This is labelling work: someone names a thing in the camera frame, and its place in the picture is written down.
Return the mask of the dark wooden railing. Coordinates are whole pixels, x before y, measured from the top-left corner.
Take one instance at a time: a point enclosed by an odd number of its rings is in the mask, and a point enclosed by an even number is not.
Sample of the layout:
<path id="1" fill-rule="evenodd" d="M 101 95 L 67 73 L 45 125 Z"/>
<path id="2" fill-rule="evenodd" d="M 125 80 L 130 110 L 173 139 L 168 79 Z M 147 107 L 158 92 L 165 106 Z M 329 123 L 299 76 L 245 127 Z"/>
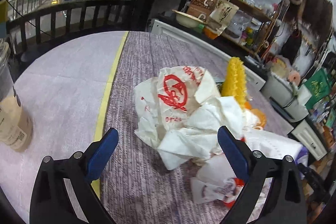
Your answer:
<path id="1" fill-rule="evenodd" d="M 70 39 L 114 30 L 143 31 L 154 0 L 80 0 L 54 2 L 9 21 L 6 30 L 20 30 L 18 56 L 42 53 Z M 183 7 L 186 0 L 181 0 Z"/>

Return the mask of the white face mask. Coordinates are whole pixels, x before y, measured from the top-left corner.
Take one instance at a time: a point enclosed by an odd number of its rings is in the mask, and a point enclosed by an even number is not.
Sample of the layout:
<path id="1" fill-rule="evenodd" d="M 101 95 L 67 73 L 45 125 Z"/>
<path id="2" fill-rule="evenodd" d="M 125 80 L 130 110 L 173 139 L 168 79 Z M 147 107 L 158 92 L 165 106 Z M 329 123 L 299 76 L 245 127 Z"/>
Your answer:
<path id="1" fill-rule="evenodd" d="M 308 159 L 307 148 L 300 142 L 288 137 L 254 128 L 243 128 L 242 135 L 251 151 L 258 150 L 266 157 L 283 159 L 286 155 L 289 155 L 295 162 L 300 159 L 304 161 Z"/>

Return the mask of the cream enamel bowl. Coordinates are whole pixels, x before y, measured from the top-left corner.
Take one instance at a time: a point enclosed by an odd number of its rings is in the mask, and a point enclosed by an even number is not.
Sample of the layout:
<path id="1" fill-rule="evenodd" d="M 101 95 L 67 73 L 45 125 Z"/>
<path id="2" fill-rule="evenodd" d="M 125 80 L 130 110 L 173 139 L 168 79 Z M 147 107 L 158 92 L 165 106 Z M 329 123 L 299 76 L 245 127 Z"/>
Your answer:
<path id="1" fill-rule="evenodd" d="M 200 24 L 204 25 L 205 22 L 184 12 L 173 10 L 175 13 L 176 21 L 186 28 L 197 28 Z"/>

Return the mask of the white printer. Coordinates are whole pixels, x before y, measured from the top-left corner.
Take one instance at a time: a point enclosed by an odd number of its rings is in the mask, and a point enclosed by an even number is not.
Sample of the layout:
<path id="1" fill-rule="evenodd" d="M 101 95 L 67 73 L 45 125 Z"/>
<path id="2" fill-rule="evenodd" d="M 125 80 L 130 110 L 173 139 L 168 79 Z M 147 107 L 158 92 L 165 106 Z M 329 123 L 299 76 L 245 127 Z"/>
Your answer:
<path id="1" fill-rule="evenodd" d="M 309 115 L 306 104 L 312 95 L 305 85 L 298 88 L 296 84 L 271 72 L 261 93 L 275 102 L 290 122 L 299 122 Z"/>

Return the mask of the yellow foam fruit net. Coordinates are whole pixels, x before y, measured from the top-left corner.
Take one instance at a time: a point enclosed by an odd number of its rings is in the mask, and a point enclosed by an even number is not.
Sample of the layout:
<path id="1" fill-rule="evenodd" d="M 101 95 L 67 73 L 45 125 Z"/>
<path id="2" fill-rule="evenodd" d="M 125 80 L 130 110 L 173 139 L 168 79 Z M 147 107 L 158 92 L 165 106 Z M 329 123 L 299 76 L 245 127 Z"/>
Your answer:
<path id="1" fill-rule="evenodd" d="M 227 65 L 227 74 L 222 84 L 221 96 L 232 96 L 242 110 L 245 109 L 247 86 L 243 62 L 238 57 L 232 57 Z"/>

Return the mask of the white tissue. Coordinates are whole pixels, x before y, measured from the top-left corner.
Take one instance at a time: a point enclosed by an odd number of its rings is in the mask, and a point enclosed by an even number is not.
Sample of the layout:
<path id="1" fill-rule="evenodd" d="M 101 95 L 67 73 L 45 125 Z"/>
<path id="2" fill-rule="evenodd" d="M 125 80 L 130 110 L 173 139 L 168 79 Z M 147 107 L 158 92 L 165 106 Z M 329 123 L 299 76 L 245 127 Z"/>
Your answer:
<path id="1" fill-rule="evenodd" d="M 211 98 L 197 108 L 179 129 L 169 130 L 157 148 L 168 170 L 193 158 L 220 154 L 218 130 L 226 126 L 236 139 L 243 134 L 244 113 L 234 97 Z"/>

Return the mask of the beige printed paper bag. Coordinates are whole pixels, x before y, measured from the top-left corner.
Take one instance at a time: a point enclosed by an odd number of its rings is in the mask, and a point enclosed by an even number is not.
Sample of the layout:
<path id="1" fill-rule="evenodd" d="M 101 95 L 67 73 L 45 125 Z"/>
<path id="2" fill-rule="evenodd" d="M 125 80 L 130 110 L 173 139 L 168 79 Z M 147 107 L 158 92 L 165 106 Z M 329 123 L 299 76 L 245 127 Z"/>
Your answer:
<path id="1" fill-rule="evenodd" d="M 221 35 L 230 25 L 232 18 L 238 10 L 238 6 L 229 1 L 222 0 L 217 8 L 210 14 L 207 20 L 207 26 L 216 35 Z"/>

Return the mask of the green tote bag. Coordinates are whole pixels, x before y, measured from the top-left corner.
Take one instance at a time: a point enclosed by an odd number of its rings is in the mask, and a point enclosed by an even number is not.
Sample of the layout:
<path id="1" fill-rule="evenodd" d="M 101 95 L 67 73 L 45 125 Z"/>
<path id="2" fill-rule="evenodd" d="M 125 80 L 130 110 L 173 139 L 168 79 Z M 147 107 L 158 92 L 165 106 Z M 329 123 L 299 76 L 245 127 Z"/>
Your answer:
<path id="1" fill-rule="evenodd" d="M 323 68 L 316 71 L 304 85 L 311 93 L 311 98 L 305 105 L 308 110 L 312 109 L 319 100 L 328 96 L 331 89 L 327 74 Z"/>

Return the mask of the grey woven table mat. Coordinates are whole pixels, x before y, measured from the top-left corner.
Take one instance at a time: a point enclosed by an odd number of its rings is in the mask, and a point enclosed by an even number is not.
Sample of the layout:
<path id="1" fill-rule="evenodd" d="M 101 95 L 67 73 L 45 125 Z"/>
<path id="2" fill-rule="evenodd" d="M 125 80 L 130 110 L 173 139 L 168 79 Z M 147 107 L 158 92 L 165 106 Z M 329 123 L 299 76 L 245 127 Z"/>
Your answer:
<path id="1" fill-rule="evenodd" d="M 101 177 L 101 202 L 116 223 L 219 223 L 228 213 L 196 174 L 220 160 L 220 186 L 234 174 L 217 141 L 226 125 L 240 139 L 255 117 L 215 85 L 227 60 L 194 44 L 131 31 L 117 54 L 102 132 L 118 132 Z"/>

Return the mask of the brown cardboard box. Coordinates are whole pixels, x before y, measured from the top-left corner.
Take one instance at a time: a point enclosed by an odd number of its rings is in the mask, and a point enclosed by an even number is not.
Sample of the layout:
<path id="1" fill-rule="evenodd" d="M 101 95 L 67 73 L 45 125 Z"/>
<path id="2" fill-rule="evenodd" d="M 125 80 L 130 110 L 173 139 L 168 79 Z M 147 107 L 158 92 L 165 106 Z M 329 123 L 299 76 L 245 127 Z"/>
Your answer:
<path id="1" fill-rule="evenodd" d="M 217 0 L 191 0 L 187 13 L 205 22 L 216 4 Z"/>

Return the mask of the orange white plastic bag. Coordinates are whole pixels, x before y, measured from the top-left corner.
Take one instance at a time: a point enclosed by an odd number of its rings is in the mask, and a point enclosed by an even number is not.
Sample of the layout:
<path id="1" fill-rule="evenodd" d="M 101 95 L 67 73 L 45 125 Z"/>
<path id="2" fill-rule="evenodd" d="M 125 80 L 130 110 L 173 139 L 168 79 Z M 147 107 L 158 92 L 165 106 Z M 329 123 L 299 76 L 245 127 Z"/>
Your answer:
<path id="1" fill-rule="evenodd" d="M 246 141 L 245 133 L 252 129 L 261 129 L 266 125 L 266 116 L 257 109 L 240 110 L 201 109 L 193 114 L 188 122 L 189 127 L 202 133 L 213 134 L 214 145 L 211 147 L 210 158 L 191 179 L 191 190 L 195 203 L 206 203 L 220 200 L 231 208 L 240 194 L 245 182 L 241 175 L 233 171 L 227 153 L 223 152 L 218 142 L 218 130 L 226 126 L 236 139 Z"/>

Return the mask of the plastic cup with label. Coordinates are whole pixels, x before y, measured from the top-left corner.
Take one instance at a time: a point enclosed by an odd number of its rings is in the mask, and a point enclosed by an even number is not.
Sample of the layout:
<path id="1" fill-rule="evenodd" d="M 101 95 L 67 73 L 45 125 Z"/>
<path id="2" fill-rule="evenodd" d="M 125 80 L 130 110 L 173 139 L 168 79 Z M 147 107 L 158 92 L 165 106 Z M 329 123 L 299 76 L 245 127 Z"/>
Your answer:
<path id="1" fill-rule="evenodd" d="M 9 68 L 10 47 L 1 39 L 1 142 L 24 151 L 33 135 L 33 122 L 22 106 Z"/>

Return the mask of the white paper bag red print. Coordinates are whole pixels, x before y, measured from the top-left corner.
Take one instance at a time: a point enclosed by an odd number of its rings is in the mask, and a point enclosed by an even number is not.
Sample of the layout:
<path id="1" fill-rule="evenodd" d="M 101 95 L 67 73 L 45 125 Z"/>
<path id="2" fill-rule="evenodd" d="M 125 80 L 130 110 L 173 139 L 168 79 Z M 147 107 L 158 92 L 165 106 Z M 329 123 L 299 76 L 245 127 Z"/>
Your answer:
<path id="1" fill-rule="evenodd" d="M 197 108 L 220 96 L 214 78 L 203 67 L 162 68 L 157 77 L 134 88 L 138 115 L 135 134 L 156 149 L 169 130 L 182 128 Z"/>

